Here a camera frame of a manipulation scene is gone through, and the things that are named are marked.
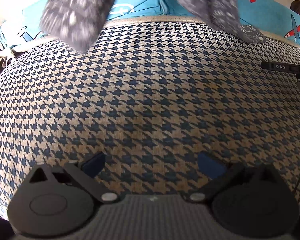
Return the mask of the grey patterned fleece garment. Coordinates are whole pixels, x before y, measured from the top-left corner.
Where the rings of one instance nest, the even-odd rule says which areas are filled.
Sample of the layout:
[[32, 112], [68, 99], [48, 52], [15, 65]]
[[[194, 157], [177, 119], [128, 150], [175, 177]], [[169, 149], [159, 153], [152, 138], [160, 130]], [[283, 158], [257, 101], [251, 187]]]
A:
[[[40, 27], [71, 48], [86, 52], [97, 40], [115, 0], [48, 0]], [[213, 29], [247, 43], [263, 43], [265, 37], [239, 21], [237, 0], [177, 0], [186, 10]]]

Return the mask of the houndstooth sofa cushion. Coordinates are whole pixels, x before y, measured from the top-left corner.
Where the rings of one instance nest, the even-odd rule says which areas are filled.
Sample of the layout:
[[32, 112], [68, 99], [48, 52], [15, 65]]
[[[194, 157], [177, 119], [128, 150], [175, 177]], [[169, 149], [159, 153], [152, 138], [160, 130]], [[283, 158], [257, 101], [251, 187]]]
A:
[[190, 192], [207, 152], [273, 164], [300, 201], [300, 48], [247, 44], [199, 23], [106, 28], [80, 54], [54, 40], [0, 72], [0, 216], [37, 163], [106, 155], [97, 180], [118, 193]]

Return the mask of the blue cartoon print pillow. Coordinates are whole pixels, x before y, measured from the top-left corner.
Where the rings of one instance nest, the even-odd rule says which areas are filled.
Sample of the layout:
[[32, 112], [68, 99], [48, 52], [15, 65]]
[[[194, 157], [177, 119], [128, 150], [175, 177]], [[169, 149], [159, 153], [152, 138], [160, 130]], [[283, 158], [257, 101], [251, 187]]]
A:
[[[0, 49], [43, 36], [39, 27], [47, 0], [0, 0]], [[237, 0], [240, 22], [300, 45], [300, 15], [274, 0]], [[109, 20], [191, 13], [177, 0], [115, 0]]]

